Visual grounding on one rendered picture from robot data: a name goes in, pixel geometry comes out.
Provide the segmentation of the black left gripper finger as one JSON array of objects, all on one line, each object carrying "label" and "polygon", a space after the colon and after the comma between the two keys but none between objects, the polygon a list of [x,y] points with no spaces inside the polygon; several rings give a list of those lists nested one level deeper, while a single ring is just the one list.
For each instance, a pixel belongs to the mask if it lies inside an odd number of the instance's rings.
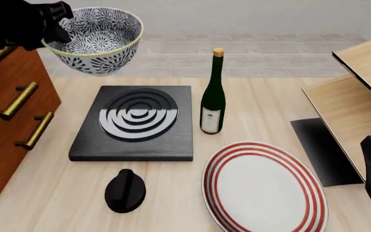
[{"label": "black left gripper finger", "polygon": [[71,38],[68,32],[58,23],[45,23],[43,42],[45,44],[52,42],[68,43],[71,42]]}]

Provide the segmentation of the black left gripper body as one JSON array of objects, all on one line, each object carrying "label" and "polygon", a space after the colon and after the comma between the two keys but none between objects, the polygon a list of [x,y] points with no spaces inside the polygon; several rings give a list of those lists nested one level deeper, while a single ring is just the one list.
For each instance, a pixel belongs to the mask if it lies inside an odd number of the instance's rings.
[{"label": "black left gripper body", "polygon": [[48,24],[58,23],[62,19],[72,19],[73,10],[64,1],[45,5],[45,20]]}]

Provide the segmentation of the blue white patterned bowl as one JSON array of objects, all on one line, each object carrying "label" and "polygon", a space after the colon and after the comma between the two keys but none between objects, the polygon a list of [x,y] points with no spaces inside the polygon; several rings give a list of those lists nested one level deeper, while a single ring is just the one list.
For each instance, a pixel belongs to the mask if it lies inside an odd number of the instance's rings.
[{"label": "blue white patterned bowl", "polygon": [[71,69],[89,75],[110,75],[132,60],[144,32],[143,22],[132,13],[111,7],[73,10],[62,19],[70,42],[42,44]]}]

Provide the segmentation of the red-brown wooden cabinet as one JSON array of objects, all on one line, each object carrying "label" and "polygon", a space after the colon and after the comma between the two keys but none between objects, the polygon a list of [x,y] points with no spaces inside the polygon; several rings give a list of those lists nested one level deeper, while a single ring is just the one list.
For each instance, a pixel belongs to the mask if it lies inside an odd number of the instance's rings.
[{"label": "red-brown wooden cabinet", "polygon": [[10,121],[0,118],[0,193],[28,153],[14,146],[16,141],[28,140],[39,121],[33,118],[54,112],[61,100],[46,68],[36,51],[17,48],[0,61],[0,110],[4,110],[21,92],[16,86],[38,83],[38,89]]}]

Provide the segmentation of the pale wooden rack black panel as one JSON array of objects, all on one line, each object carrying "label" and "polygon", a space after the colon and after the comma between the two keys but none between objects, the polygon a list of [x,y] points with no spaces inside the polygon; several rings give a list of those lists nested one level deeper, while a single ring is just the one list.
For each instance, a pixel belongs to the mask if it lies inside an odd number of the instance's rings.
[{"label": "pale wooden rack black panel", "polygon": [[366,180],[361,142],[371,135],[371,41],[332,52],[345,75],[302,87],[318,117],[292,121],[325,187]]}]

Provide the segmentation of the white plate with red rings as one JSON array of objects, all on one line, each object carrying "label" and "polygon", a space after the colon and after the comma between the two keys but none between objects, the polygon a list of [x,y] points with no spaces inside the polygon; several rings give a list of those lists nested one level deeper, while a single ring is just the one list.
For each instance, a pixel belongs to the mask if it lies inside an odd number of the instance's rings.
[{"label": "white plate with red rings", "polygon": [[216,150],[202,173],[207,210],[223,232],[325,232],[328,204],[298,158],[257,141]]}]

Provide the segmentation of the flat black stove plate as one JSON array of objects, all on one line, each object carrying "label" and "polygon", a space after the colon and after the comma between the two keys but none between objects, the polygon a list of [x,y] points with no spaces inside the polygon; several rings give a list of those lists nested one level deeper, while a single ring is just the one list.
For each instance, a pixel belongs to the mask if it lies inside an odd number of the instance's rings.
[{"label": "flat black stove plate", "polygon": [[68,157],[74,162],[191,162],[191,87],[101,86]]}]

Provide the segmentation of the dark green wine bottle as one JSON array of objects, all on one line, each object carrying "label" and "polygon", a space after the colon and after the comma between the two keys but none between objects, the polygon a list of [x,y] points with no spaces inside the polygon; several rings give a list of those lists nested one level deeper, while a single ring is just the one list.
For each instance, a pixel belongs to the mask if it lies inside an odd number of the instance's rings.
[{"label": "dark green wine bottle", "polygon": [[219,133],[224,122],[226,101],[222,86],[223,61],[224,49],[215,48],[210,81],[200,104],[200,129],[210,135]]}]

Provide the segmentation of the round black stove knob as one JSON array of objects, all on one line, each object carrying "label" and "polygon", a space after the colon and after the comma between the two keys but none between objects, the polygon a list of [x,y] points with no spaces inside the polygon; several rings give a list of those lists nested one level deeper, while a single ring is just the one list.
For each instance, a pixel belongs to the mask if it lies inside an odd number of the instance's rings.
[{"label": "round black stove knob", "polygon": [[144,201],[146,185],[131,169],[121,169],[106,186],[104,199],[107,206],[116,213],[136,210]]}]

